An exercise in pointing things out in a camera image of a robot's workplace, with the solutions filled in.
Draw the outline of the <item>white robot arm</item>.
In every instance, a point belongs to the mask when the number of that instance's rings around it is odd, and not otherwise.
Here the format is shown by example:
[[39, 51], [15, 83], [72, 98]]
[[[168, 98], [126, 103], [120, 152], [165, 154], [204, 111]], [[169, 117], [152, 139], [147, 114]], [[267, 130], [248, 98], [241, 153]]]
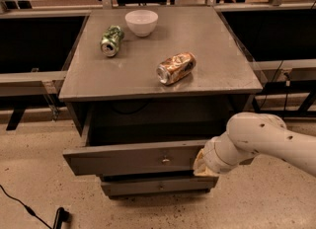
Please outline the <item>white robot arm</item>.
[[205, 142], [197, 153], [194, 175], [219, 177], [259, 154], [316, 176], [316, 137], [288, 130], [276, 115], [254, 113], [235, 114], [224, 133]]

